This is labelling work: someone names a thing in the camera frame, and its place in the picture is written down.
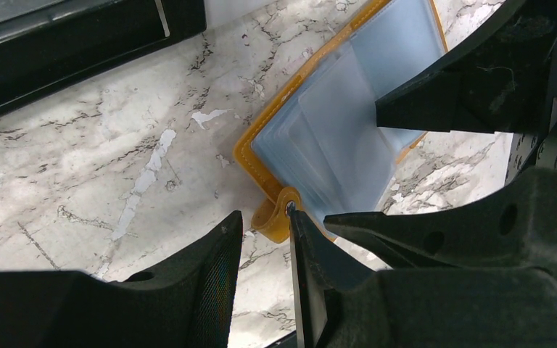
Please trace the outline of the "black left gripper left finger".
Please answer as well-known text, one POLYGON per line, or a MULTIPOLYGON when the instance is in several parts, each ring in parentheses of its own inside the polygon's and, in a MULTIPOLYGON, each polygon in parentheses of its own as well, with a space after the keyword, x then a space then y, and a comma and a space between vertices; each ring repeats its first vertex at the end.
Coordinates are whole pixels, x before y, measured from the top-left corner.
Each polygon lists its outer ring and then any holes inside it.
POLYGON ((242 239, 242 214, 233 211, 124 281, 2 271, 0 347, 226 347, 242 239))

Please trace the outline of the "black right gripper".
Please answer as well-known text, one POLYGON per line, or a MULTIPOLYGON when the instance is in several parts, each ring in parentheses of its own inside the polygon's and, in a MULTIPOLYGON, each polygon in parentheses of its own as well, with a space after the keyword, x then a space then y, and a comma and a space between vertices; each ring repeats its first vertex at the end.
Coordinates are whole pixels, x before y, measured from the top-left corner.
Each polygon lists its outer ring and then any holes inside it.
POLYGON ((379 127, 515 133, 508 185, 450 210, 329 215, 328 231, 392 268, 539 268, 557 280, 557 1, 503 2, 375 105, 379 127))

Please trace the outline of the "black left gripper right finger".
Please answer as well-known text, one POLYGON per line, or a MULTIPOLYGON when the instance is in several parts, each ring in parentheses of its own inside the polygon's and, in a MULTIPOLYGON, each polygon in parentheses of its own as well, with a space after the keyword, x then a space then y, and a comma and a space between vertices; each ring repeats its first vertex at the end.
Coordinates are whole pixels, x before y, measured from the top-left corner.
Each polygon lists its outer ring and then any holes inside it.
POLYGON ((288 216, 298 347, 557 347, 557 282, 539 270, 375 271, 288 216))

